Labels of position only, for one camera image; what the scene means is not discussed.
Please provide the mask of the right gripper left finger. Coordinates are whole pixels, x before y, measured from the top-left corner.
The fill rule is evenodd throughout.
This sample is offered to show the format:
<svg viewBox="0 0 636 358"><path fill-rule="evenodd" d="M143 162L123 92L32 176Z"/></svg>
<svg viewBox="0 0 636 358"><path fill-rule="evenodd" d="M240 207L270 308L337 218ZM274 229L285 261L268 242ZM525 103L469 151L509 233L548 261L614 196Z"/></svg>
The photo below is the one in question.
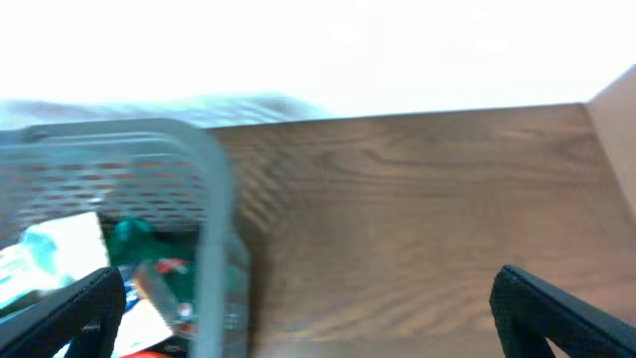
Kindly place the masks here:
<svg viewBox="0 0 636 358"><path fill-rule="evenodd" d="M125 310L123 278L100 268L1 325L1 358L109 358Z"/></svg>

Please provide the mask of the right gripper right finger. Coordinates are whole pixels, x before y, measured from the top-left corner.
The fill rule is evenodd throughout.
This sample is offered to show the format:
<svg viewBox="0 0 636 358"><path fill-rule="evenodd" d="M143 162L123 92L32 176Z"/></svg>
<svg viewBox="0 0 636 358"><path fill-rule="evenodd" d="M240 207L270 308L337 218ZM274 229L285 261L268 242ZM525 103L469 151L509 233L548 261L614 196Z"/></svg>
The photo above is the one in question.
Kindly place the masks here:
<svg viewBox="0 0 636 358"><path fill-rule="evenodd" d="M489 303L507 358L634 357L635 328L516 266L496 274Z"/></svg>

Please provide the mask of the teal small sachet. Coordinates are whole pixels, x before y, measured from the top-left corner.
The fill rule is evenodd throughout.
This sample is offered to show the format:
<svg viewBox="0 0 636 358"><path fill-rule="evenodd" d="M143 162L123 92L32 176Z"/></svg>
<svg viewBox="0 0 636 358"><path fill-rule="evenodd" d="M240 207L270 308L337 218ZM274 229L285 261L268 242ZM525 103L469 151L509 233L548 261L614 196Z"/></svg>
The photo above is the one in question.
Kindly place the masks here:
<svg viewBox="0 0 636 358"><path fill-rule="evenodd" d="M20 241L1 250L2 309L31 293L60 287L50 257L51 248L37 239L34 245Z"/></svg>

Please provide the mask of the green Nescafe bag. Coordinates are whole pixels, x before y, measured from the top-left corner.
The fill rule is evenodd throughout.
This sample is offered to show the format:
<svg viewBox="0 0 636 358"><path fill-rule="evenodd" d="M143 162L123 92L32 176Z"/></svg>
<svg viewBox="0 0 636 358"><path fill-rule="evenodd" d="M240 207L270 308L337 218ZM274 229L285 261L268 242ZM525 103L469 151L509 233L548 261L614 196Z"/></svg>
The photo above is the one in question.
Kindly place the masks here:
<svg viewBox="0 0 636 358"><path fill-rule="evenodd" d="M196 253L199 229L155 228L140 218L125 218L105 235L110 264L134 269L147 263L162 275L181 302L194 305L197 332Z"/></svg>

